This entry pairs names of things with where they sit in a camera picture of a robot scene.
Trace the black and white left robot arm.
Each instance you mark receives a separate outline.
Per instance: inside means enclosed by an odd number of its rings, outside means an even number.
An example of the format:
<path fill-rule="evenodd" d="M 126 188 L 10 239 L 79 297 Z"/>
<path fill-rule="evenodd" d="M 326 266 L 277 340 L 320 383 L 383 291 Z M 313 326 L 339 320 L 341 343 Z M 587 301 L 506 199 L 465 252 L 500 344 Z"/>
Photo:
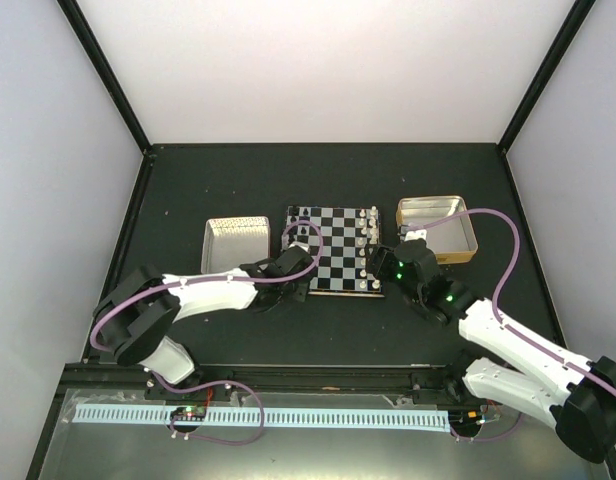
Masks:
<path fill-rule="evenodd" d="M 119 366 L 155 373 L 179 398 L 193 398 L 203 376 L 186 347 L 168 336 L 171 326 L 216 311 L 266 311 L 286 297 L 303 301 L 318 263 L 295 243 L 276 259 L 219 274 L 160 275 L 142 267 L 95 309 L 91 346 L 111 353 Z"/>

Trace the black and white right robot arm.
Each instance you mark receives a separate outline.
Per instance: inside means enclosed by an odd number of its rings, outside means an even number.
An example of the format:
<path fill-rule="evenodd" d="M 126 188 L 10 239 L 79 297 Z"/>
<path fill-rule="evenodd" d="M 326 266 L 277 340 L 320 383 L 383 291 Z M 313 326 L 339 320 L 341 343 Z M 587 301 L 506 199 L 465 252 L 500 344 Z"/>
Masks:
<path fill-rule="evenodd" d="M 541 421 L 575 454 L 600 464 L 616 445 L 616 362 L 590 360 L 523 326 L 444 274 L 424 239 L 396 247 L 370 243 L 366 269 L 395 284 L 426 320 L 453 325 L 459 335 L 501 359 L 482 357 L 442 379 L 445 396 L 464 403 L 493 400 Z"/>

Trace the right circuit board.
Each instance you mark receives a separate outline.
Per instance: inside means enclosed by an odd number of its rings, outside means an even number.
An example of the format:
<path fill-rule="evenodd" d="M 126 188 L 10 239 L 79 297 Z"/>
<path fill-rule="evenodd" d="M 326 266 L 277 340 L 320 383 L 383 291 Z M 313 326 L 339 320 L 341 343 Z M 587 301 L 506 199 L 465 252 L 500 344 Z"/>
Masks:
<path fill-rule="evenodd" d="M 458 425 L 483 425 L 496 422 L 501 418 L 497 412 L 481 410 L 455 410 L 448 412 L 448 419 L 451 424 Z"/>

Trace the circuit board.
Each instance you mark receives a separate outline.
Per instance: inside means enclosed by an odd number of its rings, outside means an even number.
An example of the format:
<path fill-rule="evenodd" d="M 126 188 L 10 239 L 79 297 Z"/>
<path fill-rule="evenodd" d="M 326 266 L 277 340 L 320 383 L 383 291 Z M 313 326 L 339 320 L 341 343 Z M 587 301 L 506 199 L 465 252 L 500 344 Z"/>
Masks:
<path fill-rule="evenodd" d="M 448 412 L 448 419 L 451 424 L 458 425 L 483 425 L 496 422 L 501 418 L 497 412 L 481 410 L 455 410 Z"/>
<path fill-rule="evenodd" d="M 181 406 L 175 408 L 170 414 L 170 421 L 175 422 L 202 422 L 207 414 L 204 406 Z"/>

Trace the left circuit board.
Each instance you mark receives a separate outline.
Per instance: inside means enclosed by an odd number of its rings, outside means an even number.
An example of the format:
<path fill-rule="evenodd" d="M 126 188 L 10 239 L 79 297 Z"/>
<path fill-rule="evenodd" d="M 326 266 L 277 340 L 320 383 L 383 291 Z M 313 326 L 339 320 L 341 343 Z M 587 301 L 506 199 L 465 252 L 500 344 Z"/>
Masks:
<path fill-rule="evenodd" d="M 175 408 L 170 414 L 170 421 L 175 422 L 202 422 L 207 414 L 204 406 L 181 406 Z"/>

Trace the black and white chessboard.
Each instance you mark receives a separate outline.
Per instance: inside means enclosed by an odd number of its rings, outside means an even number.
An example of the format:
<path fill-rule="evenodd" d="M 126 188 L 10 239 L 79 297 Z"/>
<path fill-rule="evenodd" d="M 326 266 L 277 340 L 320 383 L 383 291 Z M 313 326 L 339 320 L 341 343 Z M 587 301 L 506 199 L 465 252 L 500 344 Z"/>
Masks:
<path fill-rule="evenodd" d="M 293 237 L 293 242 L 302 242 L 310 246 L 310 252 L 315 256 L 321 252 L 319 265 L 316 267 L 316 275 L 309 286 L 311 295 L 330 295 L 346 297 L 369 297 L 381 298 L 383 287 L 379 290 L 372 288 L 374 278 L 366 270 L 356 269 L 356 258 L 365 254 L 365 249 L 358 246 L 358 238 L 363 230 L 367 233 L 373 227 L 379 230 L 381 239 L 381 215 L 378 210 L 376 226 L 369 224 L 369 210 L 371 207 L 322 207 L 291 205 L 286 210 L 285 224 L 288 229 L 287 235 Z M 309 220 L 302 220 L 302 210 L 308 208 Z M 359 211 L 366 210 L 367 226 L 359 228 L 357 221 Z M 297 211 L 297 221 L 290 223 L 289 212 Z M 308 235 L 301 235 L 302 226 L 308 229 Z M 360 277 L 368 279 L 368 292 L 359 292 L 357 280 Z"/>

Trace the gold metal tin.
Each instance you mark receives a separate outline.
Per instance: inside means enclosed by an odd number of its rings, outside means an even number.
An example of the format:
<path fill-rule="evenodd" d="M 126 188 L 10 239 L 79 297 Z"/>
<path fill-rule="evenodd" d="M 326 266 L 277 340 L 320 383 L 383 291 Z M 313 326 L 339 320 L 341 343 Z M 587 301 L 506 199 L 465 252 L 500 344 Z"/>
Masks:
<path fill-rule="evenodd" d="M 426 228 L 427 246 L 439 264 L 464 264 L 472 260 L 478 242 L 461 196 L 402 198 L 397 206 L 396 222 L 400 239 L 402 225 Z"/>

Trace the pink metal tin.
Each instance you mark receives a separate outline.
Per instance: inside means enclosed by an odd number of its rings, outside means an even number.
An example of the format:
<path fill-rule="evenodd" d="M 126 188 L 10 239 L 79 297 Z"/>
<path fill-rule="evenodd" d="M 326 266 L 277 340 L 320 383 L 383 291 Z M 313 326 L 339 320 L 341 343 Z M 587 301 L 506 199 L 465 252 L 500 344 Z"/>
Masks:
<path fill-rule="evenodd" d="M 267 258 L 270 224 L 265 216 L 212 218 L 205 224 L 201 272 L 215 274 Z"/>

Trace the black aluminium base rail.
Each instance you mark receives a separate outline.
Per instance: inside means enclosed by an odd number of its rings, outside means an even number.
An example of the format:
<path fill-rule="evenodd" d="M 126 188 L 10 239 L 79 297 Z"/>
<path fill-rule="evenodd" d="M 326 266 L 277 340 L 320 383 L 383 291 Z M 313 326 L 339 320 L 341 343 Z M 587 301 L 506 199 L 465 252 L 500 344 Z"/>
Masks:
<path fill-rule="evenodd" d="M 259 393 L 291 394 L 378 394 L 410 398 L 416 404 L 465 406 L 480 405 L 461 383 L 457 365 L 442 367 L 323 367 L 323 366 L 248 366 L 203 365 L 190 377 L 175 385 L 189 389 L 217 381 L 213 398 L 224 400 L 228 383 L 242 383 Z M 141 368 L 113 365 L 67 364 L 60 377 L 57 396 L 70 389 L 138 390 L 152 400 L 181 402 L 201 400 L 201 393 L 174 394 L 159 385 L 154 375 Z"/>

